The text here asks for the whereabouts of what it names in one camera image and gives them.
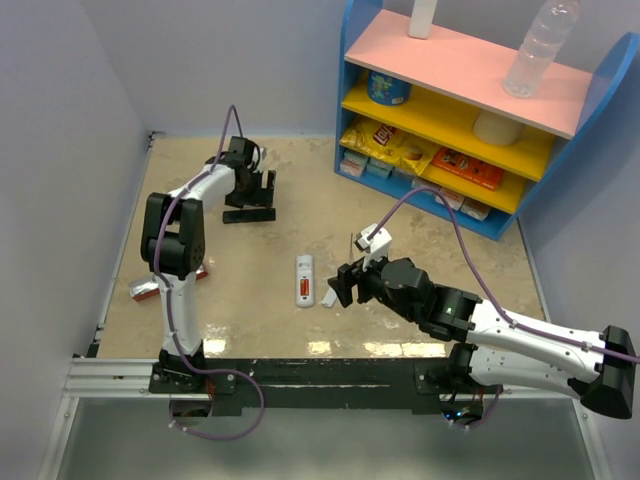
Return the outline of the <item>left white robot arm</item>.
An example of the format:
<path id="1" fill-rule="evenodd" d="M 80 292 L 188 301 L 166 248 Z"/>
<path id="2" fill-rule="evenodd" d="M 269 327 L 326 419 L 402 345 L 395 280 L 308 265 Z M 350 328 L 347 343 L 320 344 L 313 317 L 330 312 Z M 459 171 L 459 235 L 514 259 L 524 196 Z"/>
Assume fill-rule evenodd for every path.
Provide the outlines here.
<path id="1" fill-rule="evenodd" d="M 222 202 L 230 209 L 225 224 L 276 219 L 273 206 L 276 172 L 261 170 L 266 149 L 233 136 L 227 150 L 207 160 L 182 187 L 152 193 L 145 205 L 140 254 L 158 284 L 164 339 L 152 380 L 185 392 L 207 380 L 204 340 L 197 324 L 197 270 L 206 253 L 205 214 Z"/>

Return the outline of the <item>white battery cover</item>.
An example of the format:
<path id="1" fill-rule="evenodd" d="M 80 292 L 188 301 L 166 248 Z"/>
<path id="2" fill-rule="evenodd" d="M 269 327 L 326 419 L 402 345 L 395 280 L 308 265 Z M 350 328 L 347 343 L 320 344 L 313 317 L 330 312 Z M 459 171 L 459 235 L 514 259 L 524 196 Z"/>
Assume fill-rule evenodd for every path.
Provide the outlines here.
<path id="1" fill-rule="evenodd" d="M 337 301 L 338 297 L 336 292 L 334 291 L 333 288 L 329 288 L 327 293 L 325 294 L 325 296 L 323 297 L 322 301 L 321 301 L 321 305 L 326 307 L 326 308 L 332 308 L 336 301 Z"/>

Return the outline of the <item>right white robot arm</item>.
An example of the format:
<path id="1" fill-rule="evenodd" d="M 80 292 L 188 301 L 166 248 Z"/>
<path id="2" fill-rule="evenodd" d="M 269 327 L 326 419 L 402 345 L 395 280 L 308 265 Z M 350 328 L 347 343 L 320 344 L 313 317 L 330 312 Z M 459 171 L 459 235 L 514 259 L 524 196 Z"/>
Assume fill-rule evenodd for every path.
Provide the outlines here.
<path id="1" fill-rule="evenodd" d="M 572 329 L 499 310 L 432 282 L 408 258 L 344 264 L 328 284 L 343 307 L 376 300 L 430 337 L 454 343 L 445 379 L 456 392 L 517 385 L 564 394 L 609 418 L 632 416 L 636 365 L 624 329 Z"/>

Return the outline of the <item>white remote control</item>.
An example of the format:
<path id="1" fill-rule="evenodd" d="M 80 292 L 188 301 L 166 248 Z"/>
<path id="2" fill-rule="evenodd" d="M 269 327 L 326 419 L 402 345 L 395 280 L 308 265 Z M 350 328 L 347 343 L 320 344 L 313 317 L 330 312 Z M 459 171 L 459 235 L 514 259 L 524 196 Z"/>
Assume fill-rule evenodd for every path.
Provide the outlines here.
<path id="1" fill-rule="evenodd" d="M 295 303 L 299 308 L 315 304 L 314 260 L 312 255 L 299 255 L 295 262 Z"/>

